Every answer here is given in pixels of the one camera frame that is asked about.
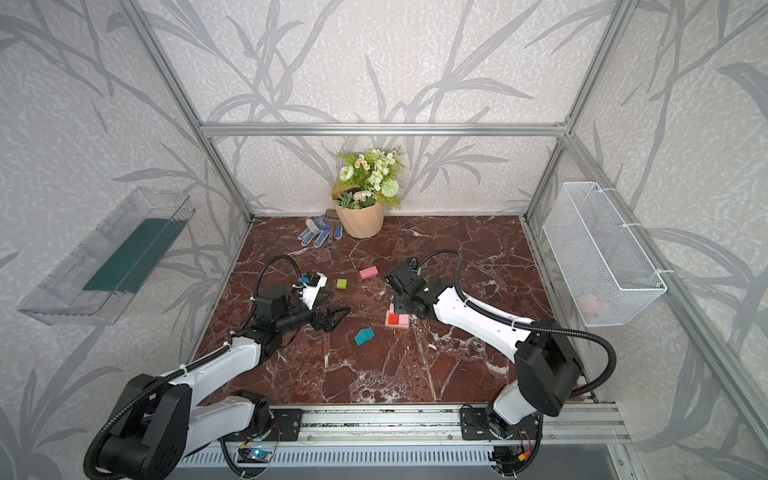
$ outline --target beige pot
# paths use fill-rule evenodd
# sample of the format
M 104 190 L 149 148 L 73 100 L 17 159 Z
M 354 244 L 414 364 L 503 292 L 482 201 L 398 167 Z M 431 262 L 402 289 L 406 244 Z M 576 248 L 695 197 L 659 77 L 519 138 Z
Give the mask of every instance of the beige pot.
M 352 210 L 336 205 L 344 230 L 355 238 L 369 238 L 376 235 L 384 224 L 384 206 L 381 204 Z

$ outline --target mesh basket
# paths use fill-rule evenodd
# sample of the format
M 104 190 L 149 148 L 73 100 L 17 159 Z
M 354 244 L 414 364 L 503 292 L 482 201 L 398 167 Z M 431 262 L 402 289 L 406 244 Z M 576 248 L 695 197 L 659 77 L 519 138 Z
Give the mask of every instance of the mesh basket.
M 564 183 L 544 232 L 585 325 L 624 325 L 667 291 L 595 182 Z

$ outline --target blue block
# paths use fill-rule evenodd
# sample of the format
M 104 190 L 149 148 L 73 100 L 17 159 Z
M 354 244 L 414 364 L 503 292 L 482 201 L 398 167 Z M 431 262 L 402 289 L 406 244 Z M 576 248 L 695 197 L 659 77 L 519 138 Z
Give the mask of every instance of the blue block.
M 376 336 L 376 334 L 372 329 L 362 329 L 357 333 L 357 335 L 355 335 L 355 341 L 358 345 L 362 345 L 374 336 Z

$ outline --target wall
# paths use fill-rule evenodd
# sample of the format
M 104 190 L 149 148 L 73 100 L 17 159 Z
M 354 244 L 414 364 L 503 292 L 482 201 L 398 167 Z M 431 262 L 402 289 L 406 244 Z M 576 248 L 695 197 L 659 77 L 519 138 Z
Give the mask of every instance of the wall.
M 178 365 L 237 255 L 243 217 L 112 2 L 0 2 L 0 478 L 84 478 L 126 381 Z M 17 306 L 135 187 L 197 213 L 113 326 Z
M 614 8 L 614 0 L 141 4 L 207 122 L 563 121 Z M 331 207 L 335 154 L 387 144 L 406 153 L 403 213 L 518 213 L 553 144 L 514 138 L 456 144 L 430 137 L 219 140 L 253 209 L 266 214 Z M 435 155 L 440 158 L 431 161 Z M 280 185 L 267 178 L 279 178 Z
M 765 1 L 641 2 L 575 126 L 764 392 L 766 13 Z M 532 219 L 549 256 L 549 201 L 561 182 L 584 179 L 567 156 L 558 173 Z M 594 331 L 619 353 L 602 393 L 621 407 L 651 478 L 768 478 L 768 459 L 665 300 Z

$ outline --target red marble surface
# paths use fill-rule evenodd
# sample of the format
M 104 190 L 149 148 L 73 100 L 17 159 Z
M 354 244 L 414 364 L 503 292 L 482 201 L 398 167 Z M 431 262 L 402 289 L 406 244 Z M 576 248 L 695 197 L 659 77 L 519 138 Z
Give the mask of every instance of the red marble surface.
M 263 365 L 229 381 L 214 393 L 218 401 L 238 390 L 259 393 L 273 404 L 355 402 L 487 402 L 515 379 L 515 366 L 495 348 L 455 327 L 412 319 L 409 329 L 384 325 L 392 291 L 386 272 L 406 257 L 423 258 L 440 248 L 464 255 L 462 289 L 520 316 L 551 314 L 531 251 L 517 217 L 386 217 L 373 238 L 329 238 L 320 248 L 302 248 L 303 218 L 259 218 L 253 225 L 198 355 L 216 349 L 227 332 L 244 321 L 253 281 L 263 261 L 288 253 L 302 272 L 329 277 L 333 301 L 352 312 L 326 334 L 304 326 L 296 339 Z M 452 278 L 449 255 L 429 261 L 425 278 Z M 359 270 L 376 266 L 379 275 L 361 280 Z M 281 261 L 262 286 L 293 278 Z M 347 290 L 336 290 L 346 278 Z M 376 336 L 358 346 L 363 328 Z M 287 343 L 291 334 L 286 334 Z

